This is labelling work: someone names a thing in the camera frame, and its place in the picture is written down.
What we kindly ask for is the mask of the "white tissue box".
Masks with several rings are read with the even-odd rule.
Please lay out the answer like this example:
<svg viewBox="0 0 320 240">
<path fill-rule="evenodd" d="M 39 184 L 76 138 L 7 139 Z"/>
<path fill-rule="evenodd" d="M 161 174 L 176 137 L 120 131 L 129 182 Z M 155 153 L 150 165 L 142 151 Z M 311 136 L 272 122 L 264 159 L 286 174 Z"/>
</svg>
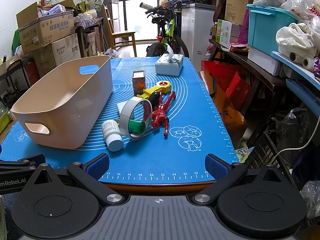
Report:
<svg viewBox="0 0 320 240">
<path fill-rule="evenodd" d="M 184 56 L 174 54 L 173 49 L 167 43 L 168 53 L 164 53 L 155 63 L 157 75 L 179 76 L 183 67 Z"/>
</svg>

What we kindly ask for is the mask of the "teal plastic storage bin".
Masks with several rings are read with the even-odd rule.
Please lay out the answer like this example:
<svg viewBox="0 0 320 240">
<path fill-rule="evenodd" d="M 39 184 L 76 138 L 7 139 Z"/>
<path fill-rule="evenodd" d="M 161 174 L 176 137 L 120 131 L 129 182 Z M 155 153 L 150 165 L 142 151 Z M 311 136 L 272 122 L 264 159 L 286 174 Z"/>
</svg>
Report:
<svg viewBox="0 0 320 240">
<path fill-rule="evenodd" d="M 248 4 L 248 45 L 271 56 L 278 51 L 276 33 L 282 27 L 298 23 L 296 14 L 277 7 Z"/>
</svg>

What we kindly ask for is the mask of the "beige plastic storage bin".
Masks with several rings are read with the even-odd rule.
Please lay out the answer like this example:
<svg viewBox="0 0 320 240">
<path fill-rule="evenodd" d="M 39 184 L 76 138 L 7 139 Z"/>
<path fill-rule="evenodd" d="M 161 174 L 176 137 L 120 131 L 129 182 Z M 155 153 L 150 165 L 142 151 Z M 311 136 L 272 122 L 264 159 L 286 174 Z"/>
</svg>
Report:
<svg viewBox="0 0 320 240">
<path fill-rule="evenodd" d="M 73 150 L 87 139 L 112 91 L 110 56 L 85 57 L 51 70 L 11 110 L 34 143 Z"/>
</svg>

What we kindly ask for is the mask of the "green gold small bottle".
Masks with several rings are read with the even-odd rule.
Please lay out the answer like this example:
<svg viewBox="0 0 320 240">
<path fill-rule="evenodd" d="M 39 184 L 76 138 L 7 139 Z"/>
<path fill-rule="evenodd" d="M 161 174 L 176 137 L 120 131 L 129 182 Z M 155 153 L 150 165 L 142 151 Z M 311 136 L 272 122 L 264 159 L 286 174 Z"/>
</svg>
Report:
<svg viewBox="0 0 320 240">
<path fill-rule="evenodd" d="M 144 121 L 129 120 L 129 133 L 139 135 L 145 132 L 146 125 Z"/>
</svg>

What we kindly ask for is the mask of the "red shopping bag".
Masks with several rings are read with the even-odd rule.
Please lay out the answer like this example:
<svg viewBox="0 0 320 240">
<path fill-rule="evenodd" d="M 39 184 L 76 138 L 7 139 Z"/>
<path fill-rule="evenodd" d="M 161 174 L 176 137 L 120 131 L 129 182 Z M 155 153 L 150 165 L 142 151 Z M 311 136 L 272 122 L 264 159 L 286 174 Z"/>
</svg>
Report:
<svg viewBox="0 0 320 240">
<path fill-rule="evenodd" d="M 247 129 L 245 117 L 239 111 L 252 88 L 243 79 L 246 74 L 240 65 L 218 61 L 202 61 L 199 71 L 233 142 L 239 141 Z"/>
</svg>

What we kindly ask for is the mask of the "green white product box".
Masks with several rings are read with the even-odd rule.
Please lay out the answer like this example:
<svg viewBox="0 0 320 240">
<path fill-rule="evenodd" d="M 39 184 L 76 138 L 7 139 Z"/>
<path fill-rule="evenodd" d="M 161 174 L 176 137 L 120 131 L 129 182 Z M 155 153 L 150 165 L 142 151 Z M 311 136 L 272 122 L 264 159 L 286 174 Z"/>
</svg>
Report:
<svg viewBox="0 0 320 240">
<path fill-rule="evenodd" d="M 225 20 L 218 20 L 216 30 L 216 42 L 225 48 L 230 47 L 232 23 Z"/>
</svg>

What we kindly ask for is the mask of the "white refrigerator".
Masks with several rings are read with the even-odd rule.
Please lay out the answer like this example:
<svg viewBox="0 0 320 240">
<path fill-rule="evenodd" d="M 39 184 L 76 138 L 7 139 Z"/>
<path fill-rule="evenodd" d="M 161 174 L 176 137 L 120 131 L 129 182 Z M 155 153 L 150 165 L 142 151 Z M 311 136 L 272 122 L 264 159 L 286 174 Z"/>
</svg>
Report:
<svg viewBox="0 0 320 240">
<path fill-rule="evenodd" d="M 192 3 L 182 8 L 181 39 L 189 51 L 189 59 L 196 72 L 201 70 L 201 61 L 208 60 L 207 47 L 212 38 L 213 15 L 216 6 Z"/>
</svg>

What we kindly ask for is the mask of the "red action figure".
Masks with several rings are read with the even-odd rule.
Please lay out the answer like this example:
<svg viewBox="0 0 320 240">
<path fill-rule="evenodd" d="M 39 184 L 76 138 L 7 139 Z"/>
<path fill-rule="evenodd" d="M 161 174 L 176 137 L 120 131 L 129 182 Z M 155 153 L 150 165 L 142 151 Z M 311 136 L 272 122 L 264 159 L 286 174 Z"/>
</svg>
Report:
<svg viewBox="0 0 320 240">
<path fill-rule="evenodd" d="M 157 103 L 156 109 L 152 113 L 151 125 L 153 128 L 157 128 L 161 123 L 164 123 L 164 137 L 168 136 L 169 130 L 169 118 L 166 116 L 166 111 L 169 108 L 172 99 L 176 99 L 175 91 L 172 91 L 165 102 L 162 102 L 163 90 L 159 92 L 159 102 Z"/>
</svg>

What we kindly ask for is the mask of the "white pill bottle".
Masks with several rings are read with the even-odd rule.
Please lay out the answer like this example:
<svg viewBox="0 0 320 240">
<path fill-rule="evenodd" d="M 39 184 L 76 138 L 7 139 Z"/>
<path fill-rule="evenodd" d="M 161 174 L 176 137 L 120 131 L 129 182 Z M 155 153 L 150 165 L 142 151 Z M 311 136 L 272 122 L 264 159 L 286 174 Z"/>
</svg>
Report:
<svg viewBox="0 0 320 240">
<path fill-rule="evenodd" d="M 122 134 L 115 120 L 104 121 L 101 130 L 109 151 L 117 152 L 123 148 Z"/>
</svg>

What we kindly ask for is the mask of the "white tape roll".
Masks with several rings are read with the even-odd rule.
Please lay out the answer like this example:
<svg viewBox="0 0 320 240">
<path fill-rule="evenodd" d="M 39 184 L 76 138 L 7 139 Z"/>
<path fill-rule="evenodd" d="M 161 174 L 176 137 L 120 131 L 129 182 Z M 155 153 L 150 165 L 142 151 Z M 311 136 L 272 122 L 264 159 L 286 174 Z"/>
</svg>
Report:
<svg viewBox="0 0 320 240">
<path fill-rule="evenodd" d="M 122 135 L 130 138 L 131 140 L 140 139 L 149 129 L 152 119 L 152 105 L 148 99 L 143 99 L 139 97 L 132 97 L 132 100 L 135 103 L 134 114 L 135 117 L 132 120 L 144 121 L 146 125 L 145 132 L 139 135 L 134 135 L 129 133 L 129 120 L 127 116 L 123 116 L 121 120 L 119 120 L 119 128 Z"/>
</svg>

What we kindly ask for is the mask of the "open top cardboard box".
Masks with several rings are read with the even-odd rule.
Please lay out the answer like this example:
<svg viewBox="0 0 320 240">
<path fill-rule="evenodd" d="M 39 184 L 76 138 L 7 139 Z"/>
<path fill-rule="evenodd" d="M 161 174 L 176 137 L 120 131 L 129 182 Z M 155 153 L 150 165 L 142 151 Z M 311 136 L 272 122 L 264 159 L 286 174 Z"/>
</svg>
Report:
<svg viewBox="0 0 320 240">
<path fill-rule="evenodd" d="M 66 10 L 44 15 L 44 11 L 48 12 L 54 6 L 41 7 L 35 2 L 16 15 L 20 42 L 25 54 L 74 33 L 73 0 L 63 0 L 58 4 Z"/>
</svg>

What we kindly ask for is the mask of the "white power adapter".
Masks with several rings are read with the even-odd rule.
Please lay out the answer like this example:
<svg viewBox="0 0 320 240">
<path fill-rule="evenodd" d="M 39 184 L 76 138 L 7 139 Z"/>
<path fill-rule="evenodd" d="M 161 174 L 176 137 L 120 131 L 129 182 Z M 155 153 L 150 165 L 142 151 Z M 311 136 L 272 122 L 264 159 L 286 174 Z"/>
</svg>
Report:
<svg viewBox="0 0 320 240">
<path fill-rule="evenodd" d="M 133 119 L 135 103 L 132 100 L 117 103 L 117 110 L 119 113 L 119 119 L 121 120 L 123 116 Z"/>
</svg>

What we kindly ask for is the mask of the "large lower cardboard box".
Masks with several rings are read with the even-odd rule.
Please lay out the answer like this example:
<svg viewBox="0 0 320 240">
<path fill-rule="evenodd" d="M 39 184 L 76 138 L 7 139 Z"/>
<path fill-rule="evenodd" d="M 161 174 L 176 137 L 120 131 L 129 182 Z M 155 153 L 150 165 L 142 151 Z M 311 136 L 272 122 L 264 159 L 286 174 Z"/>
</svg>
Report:
<svg viewBox="0 0 320 240">
<path fill-rule="evenodd" d="M 55 67 L 74 59 L 80 59 L 76 33 L 57 40 L 33 52 L 39 76 L 43 77 Z"/>
</svg>

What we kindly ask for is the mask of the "yellow red toy tool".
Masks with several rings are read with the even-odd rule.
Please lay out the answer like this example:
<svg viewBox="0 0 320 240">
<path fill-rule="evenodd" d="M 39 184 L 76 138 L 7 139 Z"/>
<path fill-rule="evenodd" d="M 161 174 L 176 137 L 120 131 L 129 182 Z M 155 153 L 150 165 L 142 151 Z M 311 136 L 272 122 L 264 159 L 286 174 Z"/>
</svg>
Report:
<svg viewBox="0 0 320 240">
<path fill-rule="evenodd" d="M 142 94 L 137 94 L 137 97 L 148 99 L 153 92 L 160 92 L 167 94 L 171 91 L 171 83 L 169 81 L 161 80 L 158 81 L 153 87 L 145 88 L 142 90 Z"/>
</svg>

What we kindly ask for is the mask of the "green black bicycle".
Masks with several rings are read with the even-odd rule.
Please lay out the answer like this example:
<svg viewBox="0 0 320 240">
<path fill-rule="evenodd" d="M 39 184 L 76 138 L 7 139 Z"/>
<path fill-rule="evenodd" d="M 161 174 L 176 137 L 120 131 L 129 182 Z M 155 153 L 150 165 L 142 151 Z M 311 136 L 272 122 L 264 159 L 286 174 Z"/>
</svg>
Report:
<svg viewBox="0 0 320 240">
<path fill-rule="evenodd" d="M 164 6 L 152 7 L 145 3 L 140 3 L 139 7 L 146 10 L 147 17 L 151 16 L 151 22 L 157 24 L 160 32 L 160 40 L 148 46 L 146 49 L 147 57 L 162 56 L 168 52 L 168 47 L 171 47 L 175 54 L 182 54 L 189 58 L 189 51 L 184 41 L 179 37 L 176 22 L 175 12 L 182 9 L 184 6 L 182 0 L 176 2 L 165 3 Z"/>
</svg>

